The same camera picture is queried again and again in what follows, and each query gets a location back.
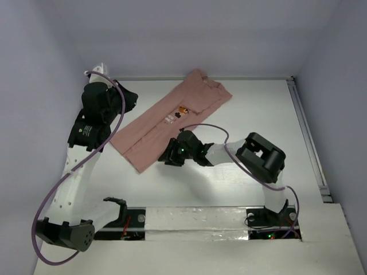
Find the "pink printed t shirt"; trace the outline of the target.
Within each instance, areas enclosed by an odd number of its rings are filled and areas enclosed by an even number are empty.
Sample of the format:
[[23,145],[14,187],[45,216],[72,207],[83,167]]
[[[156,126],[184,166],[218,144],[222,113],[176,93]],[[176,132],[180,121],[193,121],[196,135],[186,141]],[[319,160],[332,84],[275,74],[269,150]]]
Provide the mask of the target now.
[[158,160],[179,129],[202,123],[231,98],[222,83],[195,69],[170,93],[119,130],[111,144],[141,174]]

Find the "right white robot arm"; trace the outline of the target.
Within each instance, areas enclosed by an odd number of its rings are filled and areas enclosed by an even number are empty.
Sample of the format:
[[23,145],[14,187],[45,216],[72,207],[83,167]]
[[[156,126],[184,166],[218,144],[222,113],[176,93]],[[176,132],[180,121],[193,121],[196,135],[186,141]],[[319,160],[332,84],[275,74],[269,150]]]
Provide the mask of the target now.
[[238,164],[263,185],[265,220],[276,225],[284,219],[287,199],[278,177],[285,168],[286,154],[258,133],[251,132],[237,142],[217,144],[203,143],[192,131],[182,129],[177,137],[169,140],[158,161],[181,167],[187,159],[203,167]]

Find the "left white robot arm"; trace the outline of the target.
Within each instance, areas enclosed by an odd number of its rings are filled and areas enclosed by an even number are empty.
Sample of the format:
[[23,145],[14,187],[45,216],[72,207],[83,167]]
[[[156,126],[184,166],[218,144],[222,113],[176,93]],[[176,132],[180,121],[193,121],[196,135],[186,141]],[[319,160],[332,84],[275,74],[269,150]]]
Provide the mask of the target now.
[[95,233],[108,224],[121,226],[127,219],[127,203],[107,197],[100,207],[85,214],[82,209],[92,171],[104,146],[117,130],[111,124],[117,116],[131,111],[138,99],[116,80],[90,82],[82,93],[80,110],[68,138],[67,161],[61,180],[44,201],[51,200],[40,218],[38,209],[32,224],[32,238],[75,252],[86,251]]

